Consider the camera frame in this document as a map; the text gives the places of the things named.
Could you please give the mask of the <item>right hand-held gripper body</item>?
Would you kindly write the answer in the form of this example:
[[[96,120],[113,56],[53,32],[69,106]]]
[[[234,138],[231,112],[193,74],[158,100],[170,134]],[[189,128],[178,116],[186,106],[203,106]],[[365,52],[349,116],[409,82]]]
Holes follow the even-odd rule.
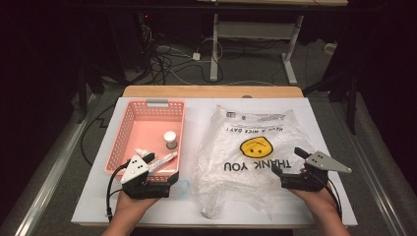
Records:
[[[330,171],[351,173],[352,169],[333,159],[322,151],[309,153],[304,159],[304,171],[298,174],[283,173],[280,177],[281,187],[285,189],[319,192],[328,184]]]

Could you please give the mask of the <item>white marker pen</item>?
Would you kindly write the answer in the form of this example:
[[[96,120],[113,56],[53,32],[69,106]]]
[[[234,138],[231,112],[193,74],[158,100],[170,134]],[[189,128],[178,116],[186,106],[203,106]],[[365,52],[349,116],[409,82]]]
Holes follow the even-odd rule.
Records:
[[[162,167],[163,165],[167,164],[169,161],[174,159],[178,155],[177,151],[171,152],[162,159],[158,159],[154,163],[149,165],[149,172],[155,172],[159,167]]]

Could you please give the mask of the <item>white table mat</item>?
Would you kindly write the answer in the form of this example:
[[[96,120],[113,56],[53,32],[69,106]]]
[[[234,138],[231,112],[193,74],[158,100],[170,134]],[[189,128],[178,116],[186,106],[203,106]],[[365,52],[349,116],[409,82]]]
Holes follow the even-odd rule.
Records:
[[[103,141],[92,165],[89,177],[76,206],[72,221],[81,225],[108,223],[105,209],[106,189],[110,175],[104,172],[105,163],[116,138],[129,98],[118,100]],[[140,224],[143,227],[190,228],[307,228],[313,225],[309,211],[291,193],[283,201],[270,201],[272,213],[259,212],[242,202],[228,202],[215,219],[207,219],[185,186],[192,182],[197,163],[198,145],[218,105],[232,111],[278,113],[293,110],[301,127],[312,140],[314,149],[324,153],[328,147],[306,98],[187,98],[185,127],[179,166],[179,181],[171,188],[171,195],[153,205]]]

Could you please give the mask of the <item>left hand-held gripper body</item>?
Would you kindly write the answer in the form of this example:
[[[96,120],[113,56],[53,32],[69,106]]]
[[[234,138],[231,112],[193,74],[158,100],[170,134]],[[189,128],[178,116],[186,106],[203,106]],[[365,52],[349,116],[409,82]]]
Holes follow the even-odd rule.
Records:
[[[131,199],[168,198],[170,184],[165,181],[149,179],[149,165],[139,156],[134,155],[121,180],[122,190]]]

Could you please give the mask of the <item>black stand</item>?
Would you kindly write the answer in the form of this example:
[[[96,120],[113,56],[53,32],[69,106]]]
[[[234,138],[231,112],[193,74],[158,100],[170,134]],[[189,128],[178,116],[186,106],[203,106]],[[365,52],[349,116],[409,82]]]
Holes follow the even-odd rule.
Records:
[[[355,130],[356,98],[358,90],[359,70],[354,66],[348,66],[335,75],[322,79],[320,82],[302,89],[304,95],[320,90],[328,92],[330,102],[340,102],[343,99],[347,102],[346,125],[352,135]]]
[[[89,64],[81,63],[78,70],[78,80],[79,80],[79,105],[81,110],[81,115],[78,120],[79,123],[82,123],[85,120],[85,117],[88,112],[88,98],[87,98],[87,88],[90,88],[92,93],[98,91],[98,82],[99,78],[94,69],[92,69]]]

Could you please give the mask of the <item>dark equipment with red light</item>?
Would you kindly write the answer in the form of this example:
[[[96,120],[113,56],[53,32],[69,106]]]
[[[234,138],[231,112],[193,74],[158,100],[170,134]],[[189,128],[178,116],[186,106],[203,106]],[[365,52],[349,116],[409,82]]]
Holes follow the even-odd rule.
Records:
[[[140,44],[140,68],[144,71],[149,69],[150,58],[154,50],[152,31],[148,26],[148,15],[136,13],[134,16]]]

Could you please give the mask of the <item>person's left hand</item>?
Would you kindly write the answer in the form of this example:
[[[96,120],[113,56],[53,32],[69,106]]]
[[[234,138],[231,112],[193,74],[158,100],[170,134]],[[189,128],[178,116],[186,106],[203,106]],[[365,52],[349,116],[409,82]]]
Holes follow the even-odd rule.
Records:
[[[146,211],[157,202],[158,199],[131,199],[126,193],[121,192],[118,196],[114,217],[140,220]]]

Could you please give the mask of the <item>white-framed desk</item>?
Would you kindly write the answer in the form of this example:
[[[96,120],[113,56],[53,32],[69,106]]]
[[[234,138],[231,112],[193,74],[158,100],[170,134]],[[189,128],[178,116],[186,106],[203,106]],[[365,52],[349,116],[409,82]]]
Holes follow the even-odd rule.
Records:
[[[227,4],[237,6],[248,6],[254,9],[256,5],[271,9],[272,7],[296,7],[305,9],[307,7],[335,8],[346,7],[348,0],[199,0],[200,2],[210,3],[213,7],[225,7]],[[221,21],[218,13],[213,14],[212,22],[212,41],[210,56],[210,74],[211,82],[219,81],[219,59],[222,56],[223,48],[218,40],[219,37],[226,38],[263,38],[263,39],[288,39],[289,46],[285,53],[282,53],[281,64],[284,69],[288,83],[292,86],[297,85],[292,65],[291,56],[298,39],[304,20],[304,14],[297,14],[293,24],[273,24],[273,23],[255,23],[251,20],[249,23]]]

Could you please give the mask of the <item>pink perforated plastic basket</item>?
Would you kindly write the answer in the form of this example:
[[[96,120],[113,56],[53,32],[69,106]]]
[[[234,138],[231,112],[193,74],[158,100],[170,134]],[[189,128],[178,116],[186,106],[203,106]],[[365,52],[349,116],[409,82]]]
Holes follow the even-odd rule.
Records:
[[[133,157],[136,148],[153,152],[155,160],[151,163],[177,151],[178,155],[174,159],[149,174],[152,181],[166,181],[179,172],[184,120],[184,100],[120,98],[110,122],[112,148],[107,155],[104,171],[107,174],[113,173]],[[166,147],[163,136],[168,131],[176,133],[175,149]]]

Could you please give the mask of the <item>clear printed plastic bag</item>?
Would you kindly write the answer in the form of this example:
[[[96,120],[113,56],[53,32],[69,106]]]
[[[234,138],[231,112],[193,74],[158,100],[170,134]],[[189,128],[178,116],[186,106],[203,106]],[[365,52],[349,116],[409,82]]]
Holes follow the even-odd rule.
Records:
[[[297,174],[304,160],[296,148],[315,150],[295,113],[243,113],[217,106],[198,150],[193,194],[201,214],[216,218],[227,202],[270,212],[289,198],[271,169]]]

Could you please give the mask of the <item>small white-capped bottle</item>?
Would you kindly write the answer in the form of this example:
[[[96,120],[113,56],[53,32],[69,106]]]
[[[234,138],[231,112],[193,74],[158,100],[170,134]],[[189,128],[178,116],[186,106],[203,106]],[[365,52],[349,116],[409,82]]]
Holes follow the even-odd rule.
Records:
[[[177,141],[176,141],[176,133],[173,131],[168,131],[164,134],[164,140],[166,142],[166,147],[168,149],[175,149],[177,148]]]

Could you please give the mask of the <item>metal floor rail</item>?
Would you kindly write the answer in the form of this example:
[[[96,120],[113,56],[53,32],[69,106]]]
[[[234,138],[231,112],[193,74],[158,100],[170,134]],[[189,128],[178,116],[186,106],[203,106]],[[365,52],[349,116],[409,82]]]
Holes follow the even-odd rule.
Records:
[[[332,145],[326,133],[330,153],[353,169],[342,178],[358,220],[353,231],[364,236],[407,236],[399,208],[389,194],[388,177],[379,165],[380,157],[372,155],[370,143],[360,137],[358,129],[356,134],[349,130],[339,103],[332,103],[331,109],[346,147]]]
[[[37,226],[50,200],[52,199],[58,183],[60,182],[71,159],[74,149],[81,138],[82,132],[87,126],[89,118],[97,107],[100,99],[101,96],[96,94],[92,94],[89,97],[87,103],[87,113],[81,118],[80,121],[76,121],[75,124],[70,126],[69,131],[66,133],[61,142],[61,145],[54,146],[52,148],[51,151],[56,159],[14,236],[31,236],[34,228]]]

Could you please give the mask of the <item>person's right hand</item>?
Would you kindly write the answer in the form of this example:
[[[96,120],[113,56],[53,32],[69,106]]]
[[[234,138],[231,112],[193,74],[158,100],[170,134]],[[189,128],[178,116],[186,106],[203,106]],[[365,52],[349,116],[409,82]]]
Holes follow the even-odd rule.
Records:
[[[327,190],[322,189],[319,192],[306,192],[290,189],[290,192],[305,203],[315,219],[325,220],[338,218],[335,202]]]

